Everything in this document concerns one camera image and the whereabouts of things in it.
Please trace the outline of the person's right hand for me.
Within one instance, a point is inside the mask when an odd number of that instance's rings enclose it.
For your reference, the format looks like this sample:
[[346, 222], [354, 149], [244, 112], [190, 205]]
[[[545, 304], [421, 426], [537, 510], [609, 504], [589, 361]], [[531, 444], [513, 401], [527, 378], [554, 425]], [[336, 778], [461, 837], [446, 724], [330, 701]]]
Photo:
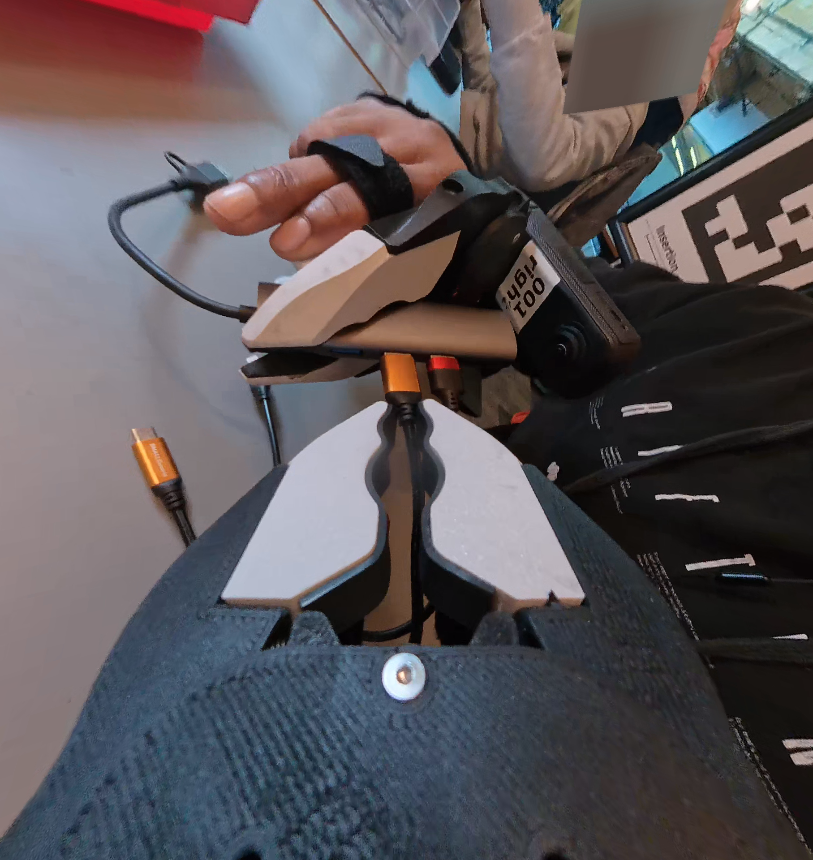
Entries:
[[307, 155], [315, 140], [369, 135], [401, 165], [414, 205], [446, 177], [468, 166], [448, 129], [400, 103], [364, 95], [312, 121], [293, 141], [285, 163], [241, 176], [204, 200], [213, 225], [233, 236], [272, 229], [279, 257], [306, 262], [372, 221], [354, 183], [339, 176], [325, 156]]

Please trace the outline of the red plastic bin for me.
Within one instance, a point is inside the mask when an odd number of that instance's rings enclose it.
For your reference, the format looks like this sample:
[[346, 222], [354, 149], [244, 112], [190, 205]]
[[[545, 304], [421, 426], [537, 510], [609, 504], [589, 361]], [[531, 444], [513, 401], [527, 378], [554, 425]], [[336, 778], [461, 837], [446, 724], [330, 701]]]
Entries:
[[222, 19], [242, 25], [249, 23], [259, 1], [89, 1], [149, 21], [207, 33]]

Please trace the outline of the person's right forearm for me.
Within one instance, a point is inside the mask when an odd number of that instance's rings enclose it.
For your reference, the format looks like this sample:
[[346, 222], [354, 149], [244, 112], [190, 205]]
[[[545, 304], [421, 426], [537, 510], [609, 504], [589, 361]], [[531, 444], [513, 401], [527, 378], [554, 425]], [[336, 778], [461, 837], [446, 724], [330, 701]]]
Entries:
[[648, 104], [564, 113], [573, 37], [538, 1], [461, 2], [460, 139], [484, 178], [528, 192], [584, 181], [627, 155]]

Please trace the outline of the black usb hub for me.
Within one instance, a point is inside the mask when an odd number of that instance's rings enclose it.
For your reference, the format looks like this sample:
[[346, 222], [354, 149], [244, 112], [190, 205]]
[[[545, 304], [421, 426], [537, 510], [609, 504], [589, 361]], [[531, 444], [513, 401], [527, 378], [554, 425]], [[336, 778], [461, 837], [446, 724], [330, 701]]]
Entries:
[[316, 345], [308, 335], [303, 339], [293, 335], [283, 343], [269, 335], [247, 347], [259, 353], [299, 351], [336, 357], [443, 355], [487, 364], [510, 364], [517, 356], [516, 334], [503, 311], [427, 302], [391, 305]]

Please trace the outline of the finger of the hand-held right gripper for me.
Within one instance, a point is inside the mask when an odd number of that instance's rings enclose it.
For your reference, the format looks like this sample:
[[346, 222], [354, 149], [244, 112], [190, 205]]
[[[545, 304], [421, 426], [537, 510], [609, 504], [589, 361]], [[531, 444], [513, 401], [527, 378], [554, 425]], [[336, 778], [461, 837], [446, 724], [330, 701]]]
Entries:
[[240, 368], [249, 384], [329, 383], [379, 369], [378, 359], [316, 353], [253, 353]]
[[393, 254], [353, 231], [276, 287], [244, 325], [250, 350], [317, 347], [385, 307], [425, 298], [451, 263], [459, 232]]

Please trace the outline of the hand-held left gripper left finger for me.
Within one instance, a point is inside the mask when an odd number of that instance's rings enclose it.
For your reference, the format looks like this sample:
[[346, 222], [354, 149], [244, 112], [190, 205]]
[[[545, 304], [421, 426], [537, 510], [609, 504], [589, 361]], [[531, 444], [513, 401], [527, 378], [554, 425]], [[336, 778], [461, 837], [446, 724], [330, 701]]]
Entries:
[[385, 402], [368, 406], [291, 460], [221, 592], [225, 604], [300, 608], [384, 550], [387, 515], [369, 468], [387, 412]]

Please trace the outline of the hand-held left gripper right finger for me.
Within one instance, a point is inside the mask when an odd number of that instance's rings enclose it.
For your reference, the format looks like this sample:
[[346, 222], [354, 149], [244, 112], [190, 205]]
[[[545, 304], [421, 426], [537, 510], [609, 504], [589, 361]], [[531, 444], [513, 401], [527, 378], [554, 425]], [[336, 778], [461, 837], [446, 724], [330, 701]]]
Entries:
[[585, 598], [527, 473], [502, 443], [422, 402], [433, 489], [422, 512], [422, 587], [437, 611], [520, 611]]

